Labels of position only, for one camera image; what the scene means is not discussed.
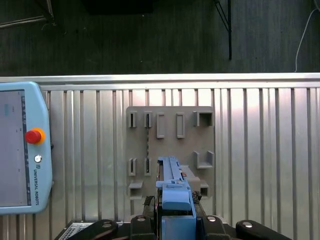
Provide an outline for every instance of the black pole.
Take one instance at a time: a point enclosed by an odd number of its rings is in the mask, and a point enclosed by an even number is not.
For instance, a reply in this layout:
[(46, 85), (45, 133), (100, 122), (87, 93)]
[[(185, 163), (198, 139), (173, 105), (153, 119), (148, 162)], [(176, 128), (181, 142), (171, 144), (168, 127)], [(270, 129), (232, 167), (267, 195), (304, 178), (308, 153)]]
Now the black pole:
[(232, 38), (231, 38), (231, 0), (228, 0), (228, 38), (229, 38), (229, 60), (232, 59)]

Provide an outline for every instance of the gray bracket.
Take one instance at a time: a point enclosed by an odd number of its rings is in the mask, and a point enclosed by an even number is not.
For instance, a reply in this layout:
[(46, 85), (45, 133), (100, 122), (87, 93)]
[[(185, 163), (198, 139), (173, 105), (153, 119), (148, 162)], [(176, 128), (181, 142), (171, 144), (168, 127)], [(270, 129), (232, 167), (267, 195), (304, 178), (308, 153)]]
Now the gray bracket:
[(130, 106), (126, 114), (131, 123), (126, 130), (125, 153), (131, 200), (154, 195), (160, 156), (177, 157), (181, 165), (188, 166), (191, 188), (202, 192), (203, 198), (212, 196), (215, 155), (211, 106)]

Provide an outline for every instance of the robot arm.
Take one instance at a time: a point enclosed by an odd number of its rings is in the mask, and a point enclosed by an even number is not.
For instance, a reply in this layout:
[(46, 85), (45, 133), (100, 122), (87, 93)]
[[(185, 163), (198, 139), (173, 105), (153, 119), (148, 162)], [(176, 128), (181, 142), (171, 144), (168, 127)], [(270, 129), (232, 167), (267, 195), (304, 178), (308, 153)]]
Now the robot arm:
[(191, 190), (182, 169), (175, 157), (159, 157), (156, 196), (146, 197), (142, 215), (122, 225), (97, 221), (69, 240), (290, 240), (256, 221), (233, 228), (206, 215), (200, 192)]

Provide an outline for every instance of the blue tool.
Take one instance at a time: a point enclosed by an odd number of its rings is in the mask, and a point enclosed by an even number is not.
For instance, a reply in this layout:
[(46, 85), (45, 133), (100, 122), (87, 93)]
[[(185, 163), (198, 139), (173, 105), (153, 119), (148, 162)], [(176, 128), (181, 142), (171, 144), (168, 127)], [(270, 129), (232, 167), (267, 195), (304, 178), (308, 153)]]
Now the blue tool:
[(0, 84), (0, 215), (42, 211), (52, 187), (48, 109), (34, 82)]
[[(162, 190), (162, 240), (195, 240), (196, 210), (179, 161), (174, 156), (162, 156), (158, 158), (158, 164), (163, 165), (163, 180), (156, 182), (156, 187)], [(181, 211), (181, 214), (166, 215), (166, 211)]]

